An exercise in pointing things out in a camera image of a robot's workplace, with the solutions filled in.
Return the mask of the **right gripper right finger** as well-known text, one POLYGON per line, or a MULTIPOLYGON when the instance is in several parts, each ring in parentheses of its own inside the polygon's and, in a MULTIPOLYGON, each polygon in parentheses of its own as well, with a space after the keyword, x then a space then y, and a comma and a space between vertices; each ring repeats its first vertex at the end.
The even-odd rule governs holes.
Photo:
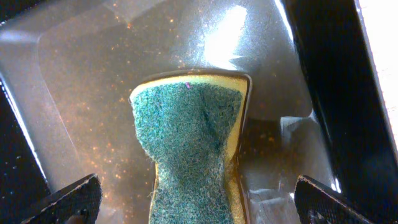
POLYGON ((297 179, 294 204, 301 223, 372 223, 344 196, 307 175, 297 179))

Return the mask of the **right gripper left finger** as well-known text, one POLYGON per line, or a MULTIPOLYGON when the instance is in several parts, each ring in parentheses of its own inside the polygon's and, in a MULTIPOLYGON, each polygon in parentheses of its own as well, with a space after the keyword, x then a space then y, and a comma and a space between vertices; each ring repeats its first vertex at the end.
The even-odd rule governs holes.
POLYGON ((90 174, 31 205, 21 223, 66 223, 72 216, 81 216, 83 223, 94 224, 102 200, 97 174, 90 174))

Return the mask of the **green and yellow sponge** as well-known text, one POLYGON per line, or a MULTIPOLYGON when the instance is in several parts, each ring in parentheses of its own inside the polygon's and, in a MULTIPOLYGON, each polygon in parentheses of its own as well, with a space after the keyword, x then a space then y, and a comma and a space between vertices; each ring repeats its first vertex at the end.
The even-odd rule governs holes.
POLYGON ((246 223, 237 155, 251 93, 243 73, 180 73, 138 85, 136 138, 155 163, 150 223, 246 223))

